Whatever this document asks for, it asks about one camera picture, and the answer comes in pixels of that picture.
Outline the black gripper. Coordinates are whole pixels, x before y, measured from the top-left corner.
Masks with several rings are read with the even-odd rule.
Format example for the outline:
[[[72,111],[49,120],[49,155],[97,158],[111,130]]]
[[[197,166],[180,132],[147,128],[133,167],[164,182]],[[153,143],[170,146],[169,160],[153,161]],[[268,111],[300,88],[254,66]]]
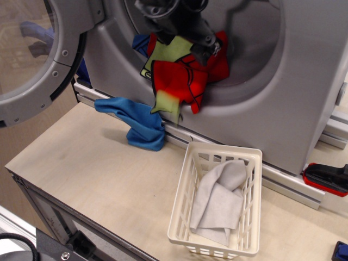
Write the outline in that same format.
[[[216,56],[222,42],[199,13],[176,14],[158,21],[158,39],[169,45],[175,36],[192,43],[191,54],[202,65],[207,66],[211,57]]]

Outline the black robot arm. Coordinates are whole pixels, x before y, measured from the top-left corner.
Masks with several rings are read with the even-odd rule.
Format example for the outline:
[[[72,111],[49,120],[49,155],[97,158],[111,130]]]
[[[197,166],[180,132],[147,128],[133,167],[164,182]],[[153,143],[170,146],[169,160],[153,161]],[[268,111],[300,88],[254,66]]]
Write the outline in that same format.
[[[192,43],[191,54],[203,66],[216,56],[222,47],[201,12],[208,1],[136,1],[146,25],[158,40],[169,45],[175,36]]]

